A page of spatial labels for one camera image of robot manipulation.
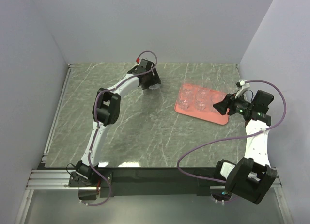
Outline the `tall clear glass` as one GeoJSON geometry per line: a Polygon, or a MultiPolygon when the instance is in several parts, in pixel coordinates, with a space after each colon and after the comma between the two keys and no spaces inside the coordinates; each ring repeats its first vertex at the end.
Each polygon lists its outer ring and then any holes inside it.
{"type": "Polygon", "coordinates": [[[155,84],[149,87],[150,90],[157,90],[160,88],[160,84],[155,84]]]}

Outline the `clear square glass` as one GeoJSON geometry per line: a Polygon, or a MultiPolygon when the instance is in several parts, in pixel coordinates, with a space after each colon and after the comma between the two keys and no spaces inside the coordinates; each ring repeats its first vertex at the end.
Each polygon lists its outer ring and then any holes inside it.
{"type": "Polygon", "coordinates": [[[191,104],[192,99],[188,97],[178,97],[177,107],[181,110],[187,110],[191,104]]]}

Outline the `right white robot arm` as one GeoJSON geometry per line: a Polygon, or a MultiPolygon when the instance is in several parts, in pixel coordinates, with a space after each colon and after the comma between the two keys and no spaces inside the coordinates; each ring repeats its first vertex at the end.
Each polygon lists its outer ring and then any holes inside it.
{"type": "Polygon", "coordinates": [[[258,90],[251,102],[243,95],[226,94],[221,102],[213,105],[220,114],[242,115],[248,136],[244,157],[237,164],[227,160],[218,162],[213,179],[219,185],[225,184],[226,191],[255,204],[262,201],[277,176],[267,154],[268,127],[271,126],[267,111],[273,100],[272,94],[258,90]]]}

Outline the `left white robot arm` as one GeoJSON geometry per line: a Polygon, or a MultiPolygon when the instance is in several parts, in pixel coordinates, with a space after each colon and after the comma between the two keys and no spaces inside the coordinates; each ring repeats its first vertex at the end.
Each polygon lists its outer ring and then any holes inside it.
{"type": "Polygon", "coordinates": [[[122,98],[138,87],[145,90],[161,84],[155,63],[147,59],[137,59],[137,63],[118,83],[98,90],[93,105],[91,136],[81,160],[70,175],[71,182],[80,179],[86,186],[92,186],[102,178],[98,174],[99,153],[110,128],[119,118],[122,98]]]}

